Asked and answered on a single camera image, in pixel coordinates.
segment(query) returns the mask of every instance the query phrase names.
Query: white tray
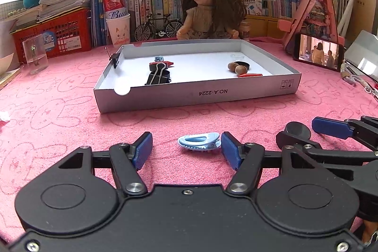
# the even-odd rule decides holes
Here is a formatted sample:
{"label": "white tray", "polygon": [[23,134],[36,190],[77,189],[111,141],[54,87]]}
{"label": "white tray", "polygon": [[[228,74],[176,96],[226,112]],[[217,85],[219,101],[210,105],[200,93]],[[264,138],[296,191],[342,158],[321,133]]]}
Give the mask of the white tray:
{"label": "white tray", "polygon": [[[273,55],[244,40],[188,40],[125,45],[116,69],[111,63],[94,95],[100,113],[177,107],[295,93],[301,74]],[[145,86],[155,56],[174,63],[171,82]],[[233,61],[250,64],[238,78],[227,69]]]}

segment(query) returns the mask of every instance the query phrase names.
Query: water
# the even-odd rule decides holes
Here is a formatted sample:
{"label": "water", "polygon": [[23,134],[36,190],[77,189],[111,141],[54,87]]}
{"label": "water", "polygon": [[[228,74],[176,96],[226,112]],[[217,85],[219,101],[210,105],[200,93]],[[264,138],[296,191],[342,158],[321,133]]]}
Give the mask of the water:
{"label": "water", "polygon": [[28,61],[28,67],[30,70],[30,74],[37,74],[38,72],[46,69],[48,67],[48,60],[47,56],[39,56],[37,58],[38,61],[34,62],[33,60]]}

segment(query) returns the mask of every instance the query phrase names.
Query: light blue hair clip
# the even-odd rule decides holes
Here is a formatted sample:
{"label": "light blue hair clip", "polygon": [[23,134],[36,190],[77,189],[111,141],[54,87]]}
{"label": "light blue hair clip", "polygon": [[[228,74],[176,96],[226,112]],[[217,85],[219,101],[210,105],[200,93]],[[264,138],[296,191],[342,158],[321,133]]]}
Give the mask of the light blue hair clip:
{"label": "light blue hair clip", "polygon": [[217,132],[182,136],[178,138],[177,142],[183,148],[192,151],[211,151],[219,148],[221,144]]}

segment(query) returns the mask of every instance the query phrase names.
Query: phone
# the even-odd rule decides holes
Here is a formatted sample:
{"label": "phone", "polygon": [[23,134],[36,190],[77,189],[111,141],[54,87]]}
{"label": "phone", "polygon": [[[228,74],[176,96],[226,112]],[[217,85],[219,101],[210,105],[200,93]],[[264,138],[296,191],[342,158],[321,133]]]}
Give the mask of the phone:
{"label": "phone", "polygon": [[294,38],[292,57],[300,62],[339,72],[344,60],[344,47],[299,33]]}

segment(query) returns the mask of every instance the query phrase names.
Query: video on phone screen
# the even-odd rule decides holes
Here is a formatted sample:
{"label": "video on phone screen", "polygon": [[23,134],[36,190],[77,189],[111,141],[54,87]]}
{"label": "video on phone screen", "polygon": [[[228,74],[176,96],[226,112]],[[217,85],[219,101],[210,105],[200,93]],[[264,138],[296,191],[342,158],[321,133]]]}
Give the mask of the video on phone screen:
{"label": "video on phone screen", "polygon": [[338,55],[337,44],[301,34],[300,60],[337,69]]}

